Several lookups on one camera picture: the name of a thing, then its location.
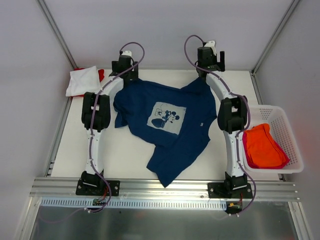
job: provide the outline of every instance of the metal frame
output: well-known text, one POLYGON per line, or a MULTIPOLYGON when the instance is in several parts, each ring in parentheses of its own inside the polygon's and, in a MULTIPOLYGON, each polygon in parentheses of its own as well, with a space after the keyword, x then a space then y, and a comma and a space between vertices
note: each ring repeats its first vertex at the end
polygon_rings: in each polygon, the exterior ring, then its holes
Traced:
MULTIPOLYGON (((151 200, 208 200, 208 183, 222 183, 222 180, 174 180, 164 188, 159 180, 148 179, 109 179, 120 181, 120 199, 151 200)), ((31 197, 78 197, 75 177, 37 177, 34 180, 31 197)), ((256 181, 257 201, 299 202, 300 197, 293 182, 256 181)), ((212 198, 212 200, 230 200, 212 198)))
POLYGON ((281 21, 279 22, 278 26, 276 27, 274 33, 272 34, 269 42, 267 43, 267 45, 265 46, 261 56, 259 57, 259 60, 257 61, 257 63, 255 64, 253 70, 252 70, 252 74, 253 76, 256 75, 257 71, 259 70, 261 64, 263 63, 263 61, 265 60, 266 56, 269 54, 270 50, 272 49, 273 45, 275 44, 275 42, 277 41, 279 35, 281 34, 281 32, 283 31, 283 29, 285 28, 287 22, 289 21, 289 19, 291 18, 292 14, 294 13, 294 11, 296 10, 298 4, 301 2, 301 0, 292 0, 290 6, 288 7, 288 9, 286 10, 286 12, 284 13, 281 21))
POLYGON ((302 207, 301 202, 288 202, 292 220, 294 223, 296 234, 298 235, 299 239, 311 239, 313 240, 314 237, 312 236, 310 227, 308 225, 305 211, 302 207))
MULTIPOLYGON (((43 12, 48 24, 54 32, 64 54, 66 55, 70 65, 77 68, 77 64, 72 57, 72 54, 65 43, 65 40, 52 16, 45 0, 36 0, 43 12)), ((279 25, 270 38, 267 46, 257 61, 254 69, 252 70, 251 79, 256 93, 259 104, 263 103, 257 80, 255 78, 256 72, 261 66, 262 62, 268 55, 272 46, 278 39, 279 34, 284 29, 288 20, 292 16, 294 10, 301 0, 292 0, 289 8, 281 19, 279 25)), ((69 98, 66 102, 63 115, 55 135, 54 144, 52 146, 46 176, 50 176, 53 167, 63 130, 68 117, 69 109, 72 99, 69 98)), ((208 189, 209 182, 220 183, 222 181, 214 180, 175 180, 167 188, 163 188, 158 180, 147 179, 117 179, 121 181, 118 199, 126 200, 183 200, 183 201, 204 201, 208 202, 208 189)), ((78 198, 75 195, 78 178, 62 178, 62 177, 37 177, 34 181, 30 192, 30 201, 26 210, 25 222, 21 227, 20 237, 21 240, 28 240, 31 237, 33 227, 35 225, 36 216, 41 204, 42 197, 64 197, 64 198, 78 198)), ((294 182, 287 181, 257 181, 256 182, 256 201, 277 201, 288 202, 294 226, 299 239, 307 240, 313 239, 311 236, 310 228, 307 224, 304 210, 300 202, 299 193, 296 189, 294 182)), ((225 201, 223 198, 215 198, 214 200, 225 201)))
MULTIPOLYGON (((64 207, 64 208, 93 208, 99 209, 100 205, 95 205, 96 198, 89 197, 52 197, 44 196, 41 199, 43 207, 64 207)), ((162 200, 162 199, 127 199, 112 197, 107 209, 175 209, 175 210, 210 210, 225 211, 227 202, 221 200, 162 200)))
POLYGON ((45 173, 44 173, 45 177, 51 176, 52 169, 54 168, 56 156, 57 156, 57 153, 58 153, 58 150, 59 150, 59 145, 60 145, 60 142, 61 142, 62 135, 64 133, 64 129, 65 129, 65 125, 66 125, 66 122, 67 122, 67 118, 68 118, 69 110, 70 110, 70 107, 71 107, 71 103, 72 103, 72 97, 68 97, 66 102, 65 102, 64 109, 63 109, 63 112, 62 112, 62 116, 61 116, 58 128, 57 128, 55 136, 54 136, 54 142, 53 142, 51 150, 50 150, 50 155, 49 155, 49 158, 47 160, 48 163, 47 163, 46 170, 45 170, 45 173))
POLYGON ((66 58, 68 59, 71 67, 73 69, 76 69, 77 68, 77 64, 76 64, 76 61, 74 60, 65 40, 64 40, 64 37, 62 36, 59 28, 58 28, 58 25, 56 24, 56 21, 54 19, 54 17, 52 16, 47 4, 46 4, 46 1, 45 0, 36 0, 36 2, 38 3, 43 15, 45 16, 45 19, 47 20, 50 28, 52 29, 56 39, 58 40, 58 43, 60 45, 60 47, 62 48, 66 58))

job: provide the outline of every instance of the white cloth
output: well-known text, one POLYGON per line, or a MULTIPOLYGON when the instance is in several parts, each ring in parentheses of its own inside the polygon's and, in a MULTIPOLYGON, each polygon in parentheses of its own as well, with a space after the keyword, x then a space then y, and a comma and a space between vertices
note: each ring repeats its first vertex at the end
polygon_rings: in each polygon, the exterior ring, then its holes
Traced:
POLYGON ((97 67, 93 66, 70 72, 70 82, 65 95, 67 97, 78 96, 101 89, 97 67))

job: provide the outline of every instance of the navy blue t-shirt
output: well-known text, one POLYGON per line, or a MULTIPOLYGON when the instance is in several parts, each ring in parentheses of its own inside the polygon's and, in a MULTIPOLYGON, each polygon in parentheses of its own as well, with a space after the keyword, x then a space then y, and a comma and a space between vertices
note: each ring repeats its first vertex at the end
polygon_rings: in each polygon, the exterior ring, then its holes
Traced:
POLYGON ((201 78, 181 89, 134 80, 116 94, 113 106, 116 128, 128 125, 132 134, 155 144, 147 168, 164 187, 206 148, 217 118, 215 98, 201 78))

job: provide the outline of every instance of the glass panel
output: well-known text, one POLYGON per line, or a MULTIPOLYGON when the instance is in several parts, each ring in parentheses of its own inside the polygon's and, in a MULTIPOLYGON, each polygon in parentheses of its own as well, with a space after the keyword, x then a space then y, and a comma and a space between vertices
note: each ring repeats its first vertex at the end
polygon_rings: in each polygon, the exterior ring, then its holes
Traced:
POLYGON ((254 202, 240 217, 223 211, 41 207, 32 240, 293 240, 298 239, 288 204, 254 202))

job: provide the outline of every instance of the red cloth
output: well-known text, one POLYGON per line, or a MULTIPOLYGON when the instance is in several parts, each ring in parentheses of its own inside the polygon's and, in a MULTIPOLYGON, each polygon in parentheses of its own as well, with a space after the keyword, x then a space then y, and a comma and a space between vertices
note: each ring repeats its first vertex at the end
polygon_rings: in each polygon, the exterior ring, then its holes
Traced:
POLYGON ((269 130, 269 124, 264 123, 243 134, 246 160, 253 169, 282 169, 290 162, 286 153, 270 135, 269 130))
MULTIPOLYGON (((85 69, 84 67, 82 68, 75 68, 74 70, 75 71, 78 71, 78 70, 82 70, 82 69, 85 69)), ((100 83, 102 82, 102 80, 105 78, 105 70, 104 69, 99 69, 98 70, 98 74, 99 74, 99 81, 100 83)))

